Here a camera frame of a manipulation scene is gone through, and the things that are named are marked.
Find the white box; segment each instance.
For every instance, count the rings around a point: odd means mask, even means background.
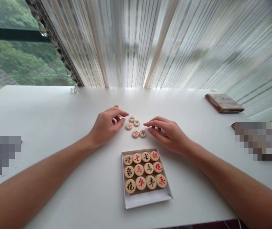
[[[125,209],[130,209],[134,207],[139,207],[147,204],[152,204],[152,203],[157,203],[165,200],[170,200],[173,199],[171,189],[170,189],[170,184],[169,180],[165,174],[165,168],[163,167],[163,170],[160,174],[164,175],[167,178],[167,186],[165,188],[159,188],[158,186],[154,190],[150,190],[149,188],[145,188],[143,191],[136,190],[133,194],[128,194],[125,190],[125,182],[128,180],[124,176],[124,169],[126,165],[124,164],[123,160],[125,155],[129,154],[133,156],[135,153],[139,153],[140,155],[143,152],[148,152],[151,153],[152,151],[156,151],[159,154],[159,162],[163,165],[161,161],[161,156],[157,148],[151,148],[151,149],[142,149],[142,150],[134,150],[134,151],[126,151],[122,152],[122,174],[123,174],[123,189],[124,189],[124,204],[125,204]]]

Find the small box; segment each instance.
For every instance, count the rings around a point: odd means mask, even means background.
[[[244,110],[226,94],[207,94],[205,98],[219,113],[240,113]]]
[[[169,180],[165,174],[164,167],[163,167],[162,172],[160,173],[160,174],[164,175],[167,179],[167,186],[165,186],[164,188],[159,188],[157,186],[156,189],[150,190],[148,187],[146,187],[142,191],[136,190],[133,194],[128,194],[125,190],[125,182],[128,180],[128,178],[126,178],[124,175],[124,169],[125,169],[126,165],[124,164],[123,159],[124,159],[125,155],[129,154],[132,156],[135,153],[139,153],[141,155],[143,152],[150,153],[152,151],[156,151],[159,154],[159,159],[157,161],[163,165],[163,163],[161,161],[160,153],[157,148],[122,152],[121,163],[122,163],[122,174],[123,174],[123,190],[124,190],[125,209],[130,209],[130,208],[134,208],[134,207],[139,207],[139,206],[143,206],[143,205],[147,205],[147,204],[152,204],[152,203],[157,203],[157,202],[173,199],[171,189],[170,189]]]

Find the striped curtain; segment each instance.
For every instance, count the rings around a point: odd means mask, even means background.
[[[79,85],[216,89],[272,121],[272,1],[35,2]]]

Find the wooden game piece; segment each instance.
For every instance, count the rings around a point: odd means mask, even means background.
[[[146,131],[145,130],[141,130],[139,133],[140,137],[146,137]]]
[[[154,167],[149,162],[146,163],[143,168],[144,168],[144,171],[145,171],[146,174],[152,174],[154,172]]]
[[[131,155],[125,155],[123,162],[125,165],[130,165],[133,163],[133,158]]]
[[[134,116],[130,116],[129,122],[134,122],[134,121],[135,121],[135,117]]]
[[[133,179],[128,179],[125,182],[125,190],[128,194],[134,193],[134,191],[136,190],[136,183]]]
[[[160,188],[164,188],[165,186],[167,186],[167,178],[165,178],[164,175],[162,174],[157,174],[155,176],[155,179],[157,181],[157,185],[160,187]]]
[[[140,126],[140,121],[139,120],[135,120],[134,121],[134,126]]]
[[[124,175],[127,177],[127,178],[132,178],[134,176],[134,168],[131,167],[130,165],[125,167],[125,170],[124,170]]]
[[[131,130],[132,128],[133,128],[133,125],[131,125],[131,124],[126,124],[126,126],[125,126],[128,130]]]
[[[163,166],[160,162],[155,162],[153,164],[153,167],[154,167],[154,172],[156,172],[156,173],[161,173],[163,170]]]
[[[151,160],[152,161],[158,161],[159,154],[156,151],[151,152]]]
[[[145,181],[144,177],[137,177],[137,179],[136,179],[136,187],[139,190],[145,189],[145,187],[146,187],[146,181]]]
[[[149,162],[151,159],[151,156],[148,152],[143,152],[141,157],[144,162]]]
[[[141,162],[141,156],[140,156],[140,154],[135,153],[133,155],[133,162],[136,163],[136,164],[139,164]]]
[[[146,181],[146,185],[149,189],[155,189],[157,186],[157,182],[155,177],[153,177],[152,175],[147,175],[145,178]]]
[[[134,138],[137,138],[137,137],[139,136],[139,132],[138,132],[137,130],[134,130],[134,131],[132,132],[132,136],[133,136]]]
[[[135,171],[135,174],[136,174],[137,176],[141,176],[141,175],[143,174],[143,172],[144,172],[143,166],[140,165],[140,164],[137,164],[137,165],[135,166],[135,168],[134,168],[134,171]]]

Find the glass window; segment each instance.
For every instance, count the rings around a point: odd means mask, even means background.
[[[0,0],[0,28],[38,30],[25,0]]]
[[[72,86],[51,43],[0,40],[0,88],[5,85]]]

